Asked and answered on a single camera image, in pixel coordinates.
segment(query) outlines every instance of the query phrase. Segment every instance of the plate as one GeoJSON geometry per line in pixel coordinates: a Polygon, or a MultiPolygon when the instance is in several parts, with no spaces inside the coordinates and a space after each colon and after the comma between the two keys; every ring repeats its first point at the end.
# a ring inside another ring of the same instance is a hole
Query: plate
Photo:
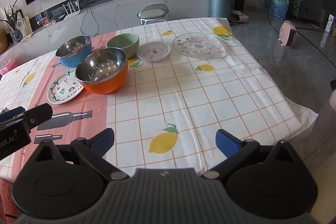
{"type": "Polygon", "coordinates": [[[76,68],[70,68],[62,72],[51,83],[47,98],[52,104],[63,104],[75,98],[83,90],[83,86],[75,76],[76,68]]]}
{"type": "Polygon", "coordinates": [[[179,54],[200,58],[219,53],[222,44],[218,38],[209,34],[191,32],[175,37],[172,46],[179,54]]]}
{"type": "Polygon", "coordinates": [[[138,51],[137,56],[147,62],[160,61],[168,56],[170,47],[163,42],[149,42],[142,45],[138,51]]]}

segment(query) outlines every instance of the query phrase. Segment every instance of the stool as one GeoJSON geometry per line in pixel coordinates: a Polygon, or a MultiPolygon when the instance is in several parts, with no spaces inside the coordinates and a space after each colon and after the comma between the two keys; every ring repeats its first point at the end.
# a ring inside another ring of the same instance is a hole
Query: stool
{"type": "Polygon", "coordinates": [[[149,21],[160,20],[169,12],[168,7],[164,4],[154,4],[145,7],[141,13],[137,15],[140,18],[141,25],[146,25],[149,21]]]}

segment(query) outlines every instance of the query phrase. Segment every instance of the tablecloth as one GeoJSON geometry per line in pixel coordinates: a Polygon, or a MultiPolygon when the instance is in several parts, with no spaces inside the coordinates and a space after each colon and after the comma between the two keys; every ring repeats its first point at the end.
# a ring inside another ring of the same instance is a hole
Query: tablecloth
{"type": "MultiPolygon", "coordinates": [[[[110,127],[115,143],[104,158],[129,175],[136,168],[185,167],[200,174],[226,158],[215,143],[219,128],[241,140],[274,145],[298,135],[317,117],[283,96],[231,34],[226,19],[181,19],[111,32],[92,38],[93,50],[124,32],[138,34],[140,45],[160,41],[169,46],[182,33],[216,34],[222,48],[216,56],[202,59],[180,55],[172,47],[159,62],[130,59],[127,80],[115,93],[84,90],[67,103],[52,105],[52,122],[32,129],[32,142],[0,161],[1,178],[15,180],[38,145],[35,137],[41,135],[59,136],[54,143],[66,144],[110,127]]],[[[0,109],[29,109],[48,102],[48,88],[67,69],[52,68],[58,63],[54,55],[55,51],[49,52],[5,74],[0,81],[0,109]]]]}

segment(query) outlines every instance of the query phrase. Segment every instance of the floor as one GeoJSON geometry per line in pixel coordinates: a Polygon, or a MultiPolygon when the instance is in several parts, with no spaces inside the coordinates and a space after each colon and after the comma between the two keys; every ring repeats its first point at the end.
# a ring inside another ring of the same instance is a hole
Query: floor
{"type": "Polygon", "coordinates": [[[336,216],[336,154],[328,158],[312,175],[319,195],[310,214],[320,224],[327,224],[336,216]]]}
{"type": "MultiPolygon", "coordinates": [[[[336,78],[336,39],[328,35],[321,47],[323,31],[298,29],[293,48],[282,47],[279,34],[268,23],[267,13],[245,13],[248,23],[231,26],[234,36],[268,71],[286,97],[320,114],[312,132],[308,136],[300,134],[292,143],[312,172],[336,153],[336,112],[328,101],[332,93],[330,81],[336,78]]],[[[280,29],[281,21],[270,21],[275,29],[280,29]]],[[[313,29],[305,22],[295,25],[313,29]]]]}
{"type": "MultiPolygon", "coordinates": [[[[297,33],[293,48],[282,47],[279,34],[269,25],[266,13],[246,14],[248,24],[232,26],[233,34],[269,72],[285,96],[318,113],[332,92],[330,81],[336,78],[336,39],[330,35],[321,48],[323,32],[298,30],[302,35],[297,33]]],[[[270,20],[279,30],[282,22],[270,20]]]]}

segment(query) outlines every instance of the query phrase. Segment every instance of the green bowl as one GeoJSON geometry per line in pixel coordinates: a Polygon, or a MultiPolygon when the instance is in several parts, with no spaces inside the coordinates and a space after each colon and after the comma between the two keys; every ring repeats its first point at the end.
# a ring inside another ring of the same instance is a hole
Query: green bowl
{"type": "Polygon", "coordinates": [[[110,39],[106,47],[121,48],[125,51],[127,59],[136,54],[139,48],[139,36],[135,33],[122,33],[110,39]]]}

